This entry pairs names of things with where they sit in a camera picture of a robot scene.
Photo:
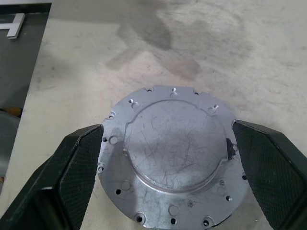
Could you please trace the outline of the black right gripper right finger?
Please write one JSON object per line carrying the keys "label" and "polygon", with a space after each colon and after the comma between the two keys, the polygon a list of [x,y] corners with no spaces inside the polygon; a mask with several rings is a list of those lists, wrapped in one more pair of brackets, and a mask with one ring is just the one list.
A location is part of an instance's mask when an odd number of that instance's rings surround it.
{"label": "black right gripper right finger", "polygon": [[307,157],[281,132],[235,120],[245,177],[273,230],[307,230]]}

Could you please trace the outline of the silver round motor lid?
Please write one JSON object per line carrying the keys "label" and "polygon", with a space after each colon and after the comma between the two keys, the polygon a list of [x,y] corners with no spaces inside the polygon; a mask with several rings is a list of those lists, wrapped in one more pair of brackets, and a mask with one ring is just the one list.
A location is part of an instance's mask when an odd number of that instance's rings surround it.
{"label": "silver round motor lid", "polygon": [[100,183],[128,218],[151,230],[212,230],[248,190],[221,100],[191,87],[132,92],[104,119]]}

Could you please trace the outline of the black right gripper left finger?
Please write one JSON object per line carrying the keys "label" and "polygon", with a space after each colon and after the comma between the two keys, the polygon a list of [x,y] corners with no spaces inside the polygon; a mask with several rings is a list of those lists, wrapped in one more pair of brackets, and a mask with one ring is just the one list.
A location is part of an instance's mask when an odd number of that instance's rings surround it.
{"label": "black right gripper left finger", "polygon": [[80,230],[95,184],[103,125],[67,135],[0,218],[0,230]]}

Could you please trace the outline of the silver T-shaped piece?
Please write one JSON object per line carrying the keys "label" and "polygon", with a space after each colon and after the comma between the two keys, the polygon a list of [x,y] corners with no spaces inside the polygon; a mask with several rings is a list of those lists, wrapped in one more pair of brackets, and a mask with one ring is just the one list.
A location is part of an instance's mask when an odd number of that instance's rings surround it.
{"label": "silver T-shaped piece", "polygon": [[7,38],[16,39],[24,22],[24,18],[24,13],[17,13],[11,23],[0,23],[0,30],[8,30]]}

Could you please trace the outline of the grey rounded shape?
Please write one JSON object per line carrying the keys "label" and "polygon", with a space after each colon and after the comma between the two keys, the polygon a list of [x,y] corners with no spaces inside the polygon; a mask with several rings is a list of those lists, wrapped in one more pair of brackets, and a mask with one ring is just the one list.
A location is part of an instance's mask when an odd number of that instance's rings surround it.
{"label": "grey rounded shape", "polygon": [[5,177],[20,119],[0,111],[0,177]]}

